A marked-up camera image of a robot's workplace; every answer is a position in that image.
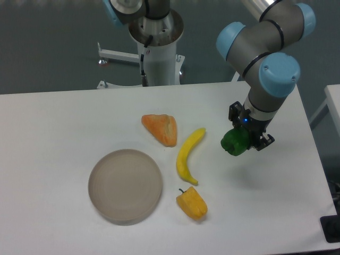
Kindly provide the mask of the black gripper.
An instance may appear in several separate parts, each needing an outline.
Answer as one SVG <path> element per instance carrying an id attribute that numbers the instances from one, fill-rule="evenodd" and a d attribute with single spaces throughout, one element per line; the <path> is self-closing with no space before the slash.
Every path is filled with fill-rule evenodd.
<path id="1" fill-rule="evenodd" d="M 275 139 L 272 135 L 267 134 L 267 126 L 271 120 L 257 120 L 249 115 L 242 115 L 243 106 L 239 101 L 229 106 L 228 119 L 232 122 L 233 127 L 245 127 L 250 132 L 250 148 L 261 151 L 271 145 Z"/>

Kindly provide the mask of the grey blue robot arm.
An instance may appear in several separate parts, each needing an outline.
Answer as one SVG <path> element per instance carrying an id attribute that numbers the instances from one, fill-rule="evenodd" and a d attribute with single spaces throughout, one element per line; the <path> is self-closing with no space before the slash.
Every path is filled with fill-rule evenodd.
<path id="1" fill-rule="evenodd" d="M 266 129 L 300 78 L 300 66 L 282 49 L 312 33 L 312 8 L 291 1 L 244 1 L 258 20 L 247 28 L 241 22 L 227 25 L 216 48 L 222 58 L 250 86 L 244 103 L 229 107 L 233 128 L 222 138 L 222 148 L 238 156 L 250 148 L 262 150 L 274 142 Z M 138 46 L 138 63 L 144 87 L 173 85 L 176 43 L 184 30 L 181 16 L 169 1 L 104 1 L 110 20 L 127 25 Z"/>

